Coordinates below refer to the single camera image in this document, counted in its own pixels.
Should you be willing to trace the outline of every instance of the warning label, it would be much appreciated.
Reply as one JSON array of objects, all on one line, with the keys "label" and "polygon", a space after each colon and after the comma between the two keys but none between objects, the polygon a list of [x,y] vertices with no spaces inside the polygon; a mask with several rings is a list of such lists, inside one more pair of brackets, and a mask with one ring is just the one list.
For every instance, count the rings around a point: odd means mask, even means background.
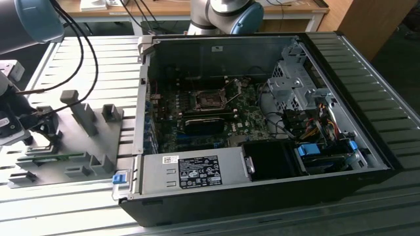
[{"label": "warning label", "polygon": [[222,184],[218,156],[203,156],[178,160],[179,182],[183,189]]}]

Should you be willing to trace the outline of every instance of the gray robot arm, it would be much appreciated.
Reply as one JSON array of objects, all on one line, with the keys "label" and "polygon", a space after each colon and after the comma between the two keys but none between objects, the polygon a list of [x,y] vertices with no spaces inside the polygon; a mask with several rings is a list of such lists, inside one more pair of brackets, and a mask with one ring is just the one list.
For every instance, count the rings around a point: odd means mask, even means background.
[{"label": "gray robot arm", "polygon": [[[47,43],[63,34],[64,28],[48,0],[0,0],[0,54]],[[18,141],[30,143],[28,129],[38,131],[42,122],[50,125],[0,72],[0,146]]]},{"label": "gray robot arm", "polygon": [[188,34],[255,33],[263,16],[264,8],[255,0],[194,0]]}]

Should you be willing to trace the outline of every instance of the blue tab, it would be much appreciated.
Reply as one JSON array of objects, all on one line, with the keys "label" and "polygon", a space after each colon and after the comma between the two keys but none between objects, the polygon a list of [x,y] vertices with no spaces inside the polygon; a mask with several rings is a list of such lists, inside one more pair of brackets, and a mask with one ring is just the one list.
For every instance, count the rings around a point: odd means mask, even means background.
[{"label": "blue tab", "polygon": [[126,174],[123,175],[114,175],[112,176],[112,184],[122,184],[122,183],[127,183],[127,178],[126,178]]},{"label": "blue tab", "polygon": [[299,148],[298,148],[298,151],[299,151],[299,155],[300,155],[300,156],[304,156],[304,155],[306,155],[303,147],[299,147]]},{"label": "blue tab", "polygon": [[352,147],[354,150],[358,150],[358,144],[355,141],[350,141],[350,146]]},{"label": "blue tab", "polygon": [[302,156],[306,155],[316,155],[320,154],[320,149],[318,148],[316,144],[303,144],[300,145],[300,147],[298,148],[299,154]]}]

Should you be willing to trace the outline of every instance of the black cable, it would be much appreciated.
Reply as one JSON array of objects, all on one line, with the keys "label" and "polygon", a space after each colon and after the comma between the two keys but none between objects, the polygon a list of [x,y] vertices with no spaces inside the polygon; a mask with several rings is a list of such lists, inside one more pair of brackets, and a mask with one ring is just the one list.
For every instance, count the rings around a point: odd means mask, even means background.
[{"label": "black cable", "polygon": [[280,29],[279,32],[282,32],[282,27],[283,27],[283,21],[284,21],[284,9],[283,9],[283,4],[280,5],[282,7],[282,20],[280,20]]},{"label": "black cable", "polygon": [[276,2],[278,3],[280,3],[280,4],[274,4],[270,0],[266,0],[271,5],[274,5],[274,6],[292,6],[292,5],[286,5],[286,4],[283,4],[282,2],[279,2],[278,0],[276,0]]},{"label": "black cable", "polygon": [[151,34],[150,30],[147,30],[147,29],[142,26],[142,24],[136,21],[135,17],[132,16],[132,14],[131,14],[131,12],[130,12],[130,10],[128,10],[128,8],[127,8],[127,5],[124,5],[123,0],[120,0],[120,3],[123,4],[123,7],[124,7],[124,9],[126,9],[126,12],[128,13],[128,15],[130,15],[130,17],[132,18],[132,20],[134,20],[134,22],[136,23],[136,25],[138,25],[142,29],[144,29],[144,30]]},{"label": "black cable", "polygon": [[88,90],[86,96],[84,96],[79,101],[76,101],[76,102],[74,102],[72,104],[68,104],[68,105],[66,105],[64,107],[60,107],[59,109],[52,110],[51,112],[43,114],[43,117],[50,116],[50,115],[52,115],[52,114],[55,114],[55,113],[63,111],[64,109],[67,109],[67,108],[70,108],[70,107],[72,107],[72,106],[80,104],[83,101],[86,101],[87,98],[90,97],[90,95],[91,95],[94,89],[95,89],[95,86],[96,86],[96,83],[98,83],[98,76],[99,76],[99,63],[98,63],[96,52],[95,52],[95,49],[94,49],[91,40],[90,40],[90,38],[87,37],[87,35],[86,35],[83,29],[80,28],[79,24],[76,23],[75,19],[74,19],[74,18],[70,16],[70,14],[63,10],[63,8],[62,8],[60,4],[56,2],[56,0],[50,0],[50,2],[51,2],[51,4],[52,4],[52,6],[55,7],[55,10],[56,10],[56,12],[59,13],[59,15],[60,15],[62,17],[66,16],[66,17],[68,18],[68,20],[74,23],[74,25],[76,26],[76,28],[78,28],[80,34],[83,35],[83,37],[84,37],[84,39],[86,39],[86,41],[87,41],[87,44],[88,44],[88,46],[90,46],[90,48],[91,48],[91,51],[92,51],[94,61],[95,61],[95,79],[94,79],[94,83],[92,83],[91,89]]},{"label": "black cable", "polygon": [[154,13],[152,13],[152,11],[151,11],[150,7],[147,6],[147,4],[146,4],[144,0],[140,0],[140,2],[142,2],[142,3],[143,3],[143,5],[146,6],[147,11],[150,12],[150,14],[151,14],[151,16],[152,16],[152,18],[154,18],[154,21],[155,21],[155,22],[156,22],[156,24],[159,25],[159,22],[158,22],[158,20],[156,20],[156,17],[155,17],[155,15],[154,15]]},{"label": "black cable", "polygon": [[78,33],[72,23],[68,20],[68,18],[66,16],[62,16],[62,18],[66,21],[66,23],[68,24],[68,26],[72,28],[72,31],[76,34],[76,38],[78,38],[79,45],[80,45],[80,61],[79,61],[78,68],[76,68],[74,74],[68,77],[68,79],[64,80],[63,82],[60,82],[59,84],[56,84],[55,86],[51,86],[48,88],[35,89],[35,90],[18,91],[16,95],[28,95],[28,94],[34,94],[34,93],[43,93],[43,92],[51,91],[51,90],[56,89],[58,87],[60,87],[62,85],[67,84],[72,80],[72,78],[76,76],[79,71],[80,71],[82,65],[84,63],[84,45],[83,45],[82,40],[80,40],[80,34]]},{"label": "black cable", "polygon": [[292,5],[284,5],[282,2],[279,2],[279,0],[276,0],[276,2],[278,2],[279,4],[274,4],[270,0],[267,0],[267,2],[268,2],[271,5],[274,5],[274,6],[280,6],[280,7],[282,7],[282,20],[280,20],[280,29],[279,29],[279,32],[282,32],[282,26],[283,26],[283,20],[284,20],[284,9],[283,9],[283,7],[284,7],[284,6],[292,6]]},{"label": "black cable", "polygon": [[148,26],[148,28],[150,28],[150,31],[152,31],[152,27],[151,27],[150,20],[147,19],[146,15],[144,15],[144,12],[143,12],[143,10],[142,10],[142,7],[140,7],[138,1],[135,0],[134,3],[138,5],[138,8],[139,8],[139,10],[140,10],[140,12],[142,12],[142,15],[143,15],[143,17],[144,17],[144,19],[146,19],[146,23],[147,23],[147,26]]},{"label": "black cable", "polygon": [[154,13],[152,13],[152,11],[151,11],[148,5],[146,4],[144,0],[140,0],[140,2],[143,3],[143,5],[144,5],[147,11],[150,12],[150,14],[151,14],[151,16],[152,16],[152,18],[154,18],[154,21],[156,22],[158,29],[162,29],[162,30],[168,31],[166,28],[162,27],[162,25],[160,25],[162,23],[159,23],[159,21],[156,20],[156,17],[155,17],[155,15],[154,15]]},{"label": "black cable", "polygon": [[259,96],[259,104],[258,104],[258,107],[259,107],[259,109],[260,109],[260,112],[262,112],[263,116],[266,117],[267,122],[270,122],[274,126],[276,126],[276,132],[278,132],[278,128],[279,128],[279,129],[288,135],[288,137],[290,137],[291,139],[295,139],[295,135],[294,135],[284,127],[282,127],[282,126],[279,125],[279,123],[275,123],[271,119],[267,118],[267,115],[268,115],[268,114],[272,114],[272,113],[276,114],[276,112],[270,112],[270,113],[267,113],[267,114],[264,114],[264,112],[263,112],[263,109],[262,109],[262,97],[263,97],[263,91],[264,91],[264,88],[266,88],[267,84],[268,84],[268,82],[266,82],[264,85],[263,85],[263,87],[262,87],[262,92],[260,92],[260,96]]}]

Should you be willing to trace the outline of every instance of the slotted aluminum table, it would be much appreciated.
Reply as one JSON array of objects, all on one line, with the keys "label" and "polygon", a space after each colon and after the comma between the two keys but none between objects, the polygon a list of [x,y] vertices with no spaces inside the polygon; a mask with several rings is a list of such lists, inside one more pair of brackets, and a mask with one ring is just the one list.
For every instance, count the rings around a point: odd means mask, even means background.
[{"label": "slotted aluminum table", "polygon": [[[360,55],[330,34],[310,34],[324,48],[327,60],[350,62],[352,68],[363,63]],[[138,37],[91,37],[100,63],[99,82],[88,99],[94,108],[115,103],[124,107],[124,124],[120,138],[118,168],[131,164],[132,137],[135,125],[136,95],[139,84]],[[31,79],[28,89],[47,87],[68,77],[79,62],[76,38],[66,38],[50,45],[46,56]],[[34,105],[58,108],[60,91],[78,89],[80,95],[88,90],[94,79],[94,60],[87,53],[83,69],[70,84],[56,91],[30,96]],[[375,86],[386,88],[371,68],[370,75],[347,77],[347,86],[355,91]],[[399,107],[387,97],[360,97],[366,110],[375,101],[386,99],[382,111],[398,116]],[[192,222],[155,228],[140,227],[112,199],[111,180],[98,180],[31,188],[8,189],[7,178],[20,154],[7,154],[14,148],[6,147],[0,154],[0,234],[2,235],[419,235],[420,230],[420,161],[419,152],[404,154],[406,171],[379,185],[360,189],[340,202],[310,207],[276,210],[224,219]]]}]

